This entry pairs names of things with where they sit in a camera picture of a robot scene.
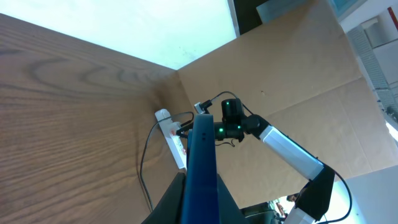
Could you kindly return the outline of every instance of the power cord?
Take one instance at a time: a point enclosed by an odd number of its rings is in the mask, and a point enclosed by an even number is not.
[[[183,113],[179,113],[179,114],[175,114],[175,115],[169,116],[169,117],[167,117],[167,118],[164,118],[164,119],[162,119],[162,120],[156,122],[156,124],[153,125],[153,127],[152,127],[152,128],[150,129],[150,131],[149,131],[147,141],[145,142],[144,151],[142,152],[141,165],[140,165],[140,168],[139,168],[139,177],[140,177],[141,184],[142,184],[142,186],[143,186],[143,188],[144,188],[144,190],[145,190],[145,193],[146,193],[146,195],[147,195],[147,198],[148,198],[148,202],[149,202],[149,206],[150,206],[150,207],[149,207],[149,208],[150,208],[150,212],[152,212],[152,211],[154,210],[154,205],[152,204],[152,199],[150,199],[150,195],[149,195],[147,186],[146,186],[146,184],[145,184],[145,182],[144,182],[144,178],[142,177],[142,167],[143,167],[143,165],[144,165],[144,157],[145,157],[145,152],[147,151],[149,139],[150,139],[150,137],[152,136],[153,130],[155,129],[155,127],[156,127],[160,122],[165,121],[165,120],[170,119],[170,118],[171,118],[171,119],[174,119],[174,118],[176,118],[176,117],[179,117],[179,116],[185,115],[185,114],[191,114],[191,115],[192,115],[192,118],[191,118],[191,120],[189,121],[189,122],[192,122],[195,115],[194,115],[193,112],[191,112],[191,111],[183,112]]]

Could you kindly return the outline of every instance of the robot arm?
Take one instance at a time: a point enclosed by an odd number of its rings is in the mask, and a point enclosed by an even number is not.
[[[211,106],[211,102],[198,103],[195,105],[195,109],[198,113],[208,113],[209,106]],[[329,207],[335,171],[313,157],[261,116],[256,114],[246,116],[239,99],[224,100],[221,102],[221,107],[223,120],[214,123],[216,140],[233,138],[241,142],[244,133],[252,134],[308,179],[308,184],[300,192],[295,207],[289,213],[285,223],[309,224],[319,221]]]

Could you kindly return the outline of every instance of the power strip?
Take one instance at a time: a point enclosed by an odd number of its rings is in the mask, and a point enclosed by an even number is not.
[[[166,109],[161,109],[155,113],[158,121],[168,118],[170,113]],[[181,142],[180,136],[175,133],[181,128],[179,122],[173,122],[172,119],[167,119],[159,123],[160,129],[163,132],[164,138],[166,138],[167,144],[172,151],[173,157],[179,169],[187,169],[187,150]]]

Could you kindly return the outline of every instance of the wood grain surface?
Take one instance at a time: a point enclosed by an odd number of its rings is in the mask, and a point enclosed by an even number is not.
[[[143,221],[161,108],[192,109],[174,70],[0,14],[0,223]],[[177,171],[157,131],[154,203]]]

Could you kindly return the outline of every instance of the white wall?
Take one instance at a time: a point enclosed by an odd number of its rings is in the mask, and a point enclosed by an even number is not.
[[[0,13],[174,69],[236,37],[227,0],[0,0]]]
[[[357,10],[343,19],[340,25],[345,32],[348,32],[361,23],[376,17],[394,4],[398,4],[398,0],[367,0]]]
[[[398,222],[398,166],[346,181],[367,223]]]

